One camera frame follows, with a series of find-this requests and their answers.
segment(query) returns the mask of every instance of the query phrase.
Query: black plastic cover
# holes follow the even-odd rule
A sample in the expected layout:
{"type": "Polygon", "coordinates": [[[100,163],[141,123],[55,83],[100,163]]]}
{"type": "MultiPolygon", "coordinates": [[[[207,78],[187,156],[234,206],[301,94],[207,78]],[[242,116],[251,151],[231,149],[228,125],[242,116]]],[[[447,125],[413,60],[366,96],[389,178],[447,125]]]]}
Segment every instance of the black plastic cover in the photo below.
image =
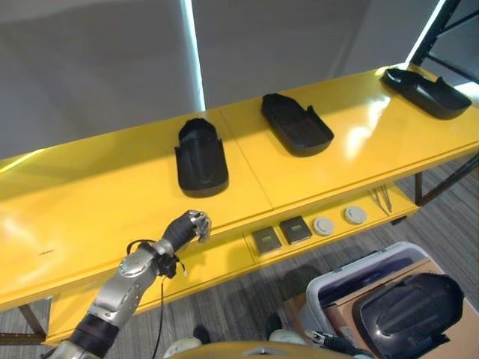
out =
{"type": "Polygon", "coordinates": [[[414,359],[446,343],[464,294],[447,275],[421,273],[380,287],[353,305],[362,339],[380,358],[414,359]]]}
{"type": "Polygon", "coordinates": [[[283,146],[294,156],[312,156],[329,146],[334,134],[314,112],[294,99],[270,93],[263,96],[261,111],[283,146]]]}
{"type": "Polygon", "coordinates": [[[412,71],[387,69],[381,79],[427,113],[443,120],[459,116],[471,105],[470,99],[442,77],[432,82],[412,71]]]}
{"type": "Polygon", "coordinates": [[[204,118],[186,121],[175,147],[178,184],[190,197],[209,197],[228,187],[223,143],[215,126],[204,118]]]}

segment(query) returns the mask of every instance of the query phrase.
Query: yellow tabletop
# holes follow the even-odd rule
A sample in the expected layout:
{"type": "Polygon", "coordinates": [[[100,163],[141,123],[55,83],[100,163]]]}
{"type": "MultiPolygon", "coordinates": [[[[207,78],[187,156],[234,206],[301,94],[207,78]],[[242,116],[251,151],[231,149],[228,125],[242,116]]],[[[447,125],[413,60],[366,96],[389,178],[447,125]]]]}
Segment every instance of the yellow tabletop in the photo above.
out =
{"type": "Polygon", "coordinates": [[[251,99],[0,162],[0,261],[11,269],[0,274],[0,310],[105,277],[128,242],[158,239],[187,209],[208,212],[222,240],[479,149],[477,108],[437,120],[380,75],[284,92],[335,134],[308,158],[287,153],[251,99]],[[204,199],[181,192],[174,157],[178,131],[198,115],[216,126],[230,172],[228,189],[204,199]]]}
{"type": "Polygon", "coordinates": [[[261,114],[261,98],[220,108],[273,207],[333,198],[430,167],[479,146],[479,111],[438,120],[379,81],[382,70],[281,92],[314,110],[335,134],[311,157],[290,155],[261,114]]]}
{"type": "Polygon", "coordinates": [[[215,230],[271,209],[218,110],[230,184],[194,199],[177,184],[174,146],[188,115],[37,152],[0,168],[0,310],[113,269],[134,239],[159,239],[187,209],[215,230]]]}

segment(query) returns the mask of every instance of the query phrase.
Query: robotic arm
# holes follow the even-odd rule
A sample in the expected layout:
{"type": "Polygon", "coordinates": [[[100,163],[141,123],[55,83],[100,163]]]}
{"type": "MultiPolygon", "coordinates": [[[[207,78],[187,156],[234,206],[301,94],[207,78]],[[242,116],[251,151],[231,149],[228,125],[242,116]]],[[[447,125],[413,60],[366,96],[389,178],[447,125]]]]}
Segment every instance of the robotic arm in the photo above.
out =
{"type": "Polygon", "coordinates": [[[50,359],[103,358],[155,278],[172,278],[176,274],[175,252],[196,236],[204,241],[210,228],[211,220],[205,213],[190,210],[171,222],[158,242],[142,242],[136,252],[121,261],[115,276],[100,290],[72,336],[50,359]]]}

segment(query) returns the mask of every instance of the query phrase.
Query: wire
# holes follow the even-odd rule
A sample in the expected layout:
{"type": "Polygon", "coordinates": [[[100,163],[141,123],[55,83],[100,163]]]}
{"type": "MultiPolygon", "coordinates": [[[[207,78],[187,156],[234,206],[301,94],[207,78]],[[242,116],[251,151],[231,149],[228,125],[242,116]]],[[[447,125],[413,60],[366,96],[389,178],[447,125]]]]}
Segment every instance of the wire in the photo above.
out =
{"type": "Polygon", "coordinates": [[[162,294],[161,294],[161,304],[159,305],[159,330],[158,330],[158,337],[156,338],[156,345],[155,345],[155,350],[153,351],[153,355],[151,359],[155,359],[156,357],[156,352],[158,351],[158,346],[159,346],[159,338],[162,336],[162,329],[163,329],[163,284],[165,282],[166,277],[163,278],[162,280],[162,294]]]}

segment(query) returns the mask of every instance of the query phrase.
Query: round gray button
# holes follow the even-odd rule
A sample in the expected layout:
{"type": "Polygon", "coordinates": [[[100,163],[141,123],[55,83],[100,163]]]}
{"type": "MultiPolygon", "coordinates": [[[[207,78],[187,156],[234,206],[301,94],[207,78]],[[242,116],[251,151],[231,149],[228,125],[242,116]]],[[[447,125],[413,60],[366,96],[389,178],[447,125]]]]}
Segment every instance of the round gray button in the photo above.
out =
{"type": "Polygon", "coordinates": [[[318,217],[313,221],[314,231],[321,236],[329,236],[335,231],[335,224],[329,218],[318,217]]]}
{"type": "Polygon", "coordinates": [[[351,224],[361,224],[366,221],[366,212],[357,206],[349,206],[344,210],[344,217],[351,224]]]}

